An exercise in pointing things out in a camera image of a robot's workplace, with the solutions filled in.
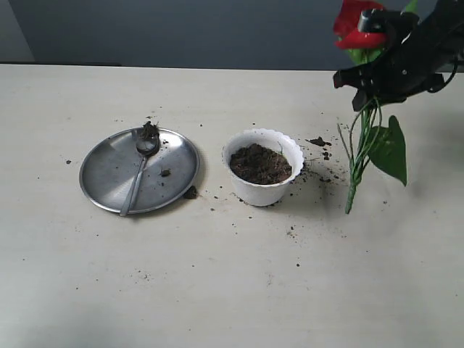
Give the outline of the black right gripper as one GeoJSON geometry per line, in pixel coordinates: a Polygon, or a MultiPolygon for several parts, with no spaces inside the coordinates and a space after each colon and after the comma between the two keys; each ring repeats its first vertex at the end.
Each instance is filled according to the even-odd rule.
{"type": "MultiPolygon", "coordinates": [[[[411,1],[400,11],[415,13],[416,4],[411,1]]],[[[463,66],[462,1],[438,1],[402,42],[387,44],[375,62],[338,70],[333,85],[356,88],[352,108],[362,112],[373,108],[374,95],[392,104],[441,91],[451,81],[439,72],[445,65],[452,65],[453,73],[463,66]]]]}

